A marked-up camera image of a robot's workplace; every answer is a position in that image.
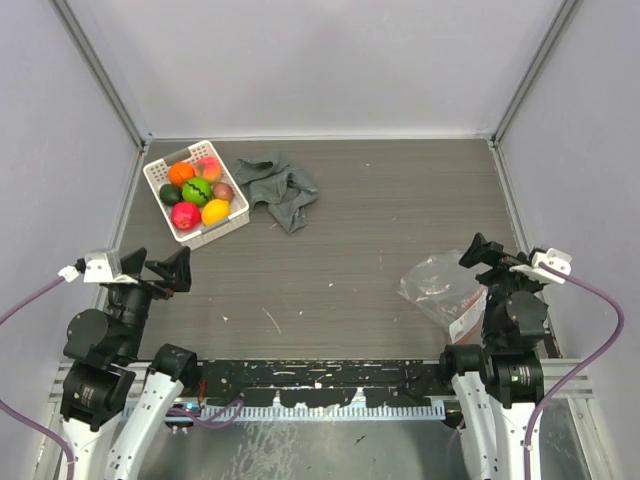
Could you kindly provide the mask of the clear zip top bag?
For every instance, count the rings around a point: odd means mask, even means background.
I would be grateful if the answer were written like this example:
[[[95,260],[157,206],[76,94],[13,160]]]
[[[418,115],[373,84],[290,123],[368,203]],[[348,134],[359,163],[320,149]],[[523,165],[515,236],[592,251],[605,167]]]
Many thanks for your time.
[[[428,256],[399,281],[397,293],[441,326],[449,343],[469,343],[479,332],[487,287],[459,265],[462,253],[449,250]]]

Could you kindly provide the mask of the yellow lemon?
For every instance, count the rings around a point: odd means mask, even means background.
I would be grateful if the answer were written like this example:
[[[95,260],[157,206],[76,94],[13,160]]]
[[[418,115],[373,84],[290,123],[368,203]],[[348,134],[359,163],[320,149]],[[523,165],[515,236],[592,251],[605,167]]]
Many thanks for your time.
[[[229,201],[213,199],[203,207],[201,220],[205,226],[211,226],[227,219],[230,214],[231,205]]]

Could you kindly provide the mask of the red apple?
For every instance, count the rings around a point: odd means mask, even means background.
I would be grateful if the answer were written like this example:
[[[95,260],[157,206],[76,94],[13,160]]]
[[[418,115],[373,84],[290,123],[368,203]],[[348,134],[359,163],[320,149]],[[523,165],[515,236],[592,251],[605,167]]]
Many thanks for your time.
[[[182,201],[172,207],[170,219],[177,230],[192,230],[201,223],[201,211],[195,204]]]

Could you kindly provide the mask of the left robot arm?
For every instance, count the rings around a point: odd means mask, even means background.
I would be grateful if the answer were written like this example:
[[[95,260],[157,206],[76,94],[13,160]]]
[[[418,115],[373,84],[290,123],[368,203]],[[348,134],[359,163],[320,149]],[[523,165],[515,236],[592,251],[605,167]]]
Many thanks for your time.
[[[125,256],[110,249],[61,270],[68,282],[81,278],[107,291],[105,309],[86,309],[67,327],[63,354],[72,365],[60,405],[67,478],[137,478],[169,408],[199,387],[196,353],[165,344],[146,369],[131,416],[123,416],[136,379],[129,367],[138,359],[151,304],[190,291],[190,259],[188,247],[160,261],[148,259],[144,248]]]

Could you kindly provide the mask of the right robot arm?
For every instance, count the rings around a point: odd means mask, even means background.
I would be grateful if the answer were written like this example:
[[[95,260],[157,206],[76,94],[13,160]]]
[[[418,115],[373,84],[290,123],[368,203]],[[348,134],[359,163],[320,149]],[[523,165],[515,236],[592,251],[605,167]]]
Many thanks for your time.
[[[548,306],[543,286],[520,272],[527,257],[505,253],[501,244],[476,234],[459,263],[487,271],[482,342],[451,345],[440,356],[438,379],[456,394],[467,474],[472,479],[538,479],[539,423],[532,414],[544,397],[537,345],[545,335]]]

